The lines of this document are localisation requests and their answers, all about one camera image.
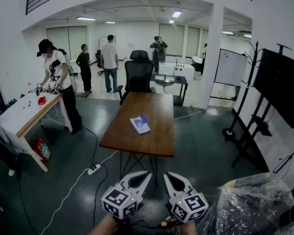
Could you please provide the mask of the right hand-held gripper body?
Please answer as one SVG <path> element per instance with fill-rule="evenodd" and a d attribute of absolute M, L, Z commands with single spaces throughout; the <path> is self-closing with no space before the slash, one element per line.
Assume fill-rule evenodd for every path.
<path fill-rule="evenodd" d="M 187 223 L 206 213 L 209 208 L 207 200 L 187 178 L 173 172 L 166 172 L 163 177 L 173 216 Z"/>

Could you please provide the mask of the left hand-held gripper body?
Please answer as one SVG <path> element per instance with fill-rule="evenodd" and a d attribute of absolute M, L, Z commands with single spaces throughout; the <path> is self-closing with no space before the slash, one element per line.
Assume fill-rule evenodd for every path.
<path fill-rule="evenodd" d="M 138 171 L 125 175 L 110 186 L 101 198 L 104 211 L 117 219 L 125 219 L 138 210 L 152 173 Z"/>

